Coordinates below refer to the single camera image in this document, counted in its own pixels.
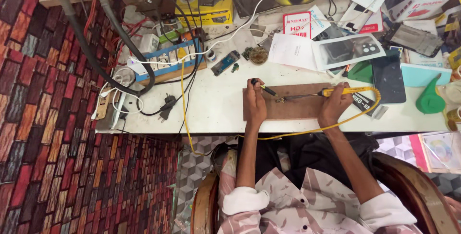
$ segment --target wooden chair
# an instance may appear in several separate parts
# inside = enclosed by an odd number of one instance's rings
[[[443,194],[418,168],[387,154],[375,152],[377,179],[392,190],[416,217],[416,226],[428,234],[460,233],[461,228]],[[218,184],[210,172],[199,185],[192,205],[191,234],[215,234],[218,226]]]

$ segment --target brick wallpaper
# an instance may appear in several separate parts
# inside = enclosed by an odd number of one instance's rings
[[[96,11],[89,42],[107,66],[114,33]],[[103,83],[60,6],[0,0],[0,233],[169,232],[179,144],[95,134]]]

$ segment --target power plug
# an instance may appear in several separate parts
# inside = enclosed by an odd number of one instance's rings
[[[158,117],[158,119],[161,119],[163,123],[165,120],[168,119],[168,116],[170,115],[170,111],[171,109],[173,108],[173,106],[176,104],[176,98],[173,96],[173,95],[168,95],[166,94],[166,98],[165,98],[165,105],[163,107],[168,107],[166,108],[165,110],[163,110],[161,113],[160,113],[160,116]]]

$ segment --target smartphone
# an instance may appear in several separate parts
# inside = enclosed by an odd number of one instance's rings
[[[375,87],[381,93],[379,103],[406,102],[405,86],[398,50],[386,50],[386,55],[370,60]]]
[[[252,15],[259,1],[260,0],[233,0],[235,9],[240,18],[246,18]],[[256,9],[256,14],[277,8],[281,8],[281,6],[278,5],[275,0],[262,0]]]
[[[443,44],[443,40],[437,35],[400,23],[394,24],[387,31],[384,41],[431,58],[437,55]]]

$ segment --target patterned shirt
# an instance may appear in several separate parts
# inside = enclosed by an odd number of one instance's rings
[[[222,222],[220,234],[421,234],[413,225],[416,218],[392,194],[360,204],[344,184],[311,168],[306,168],[301,189],[277,168],[255,189],[234,186],[235,171],[224,167],[220,205],[231,216]]]

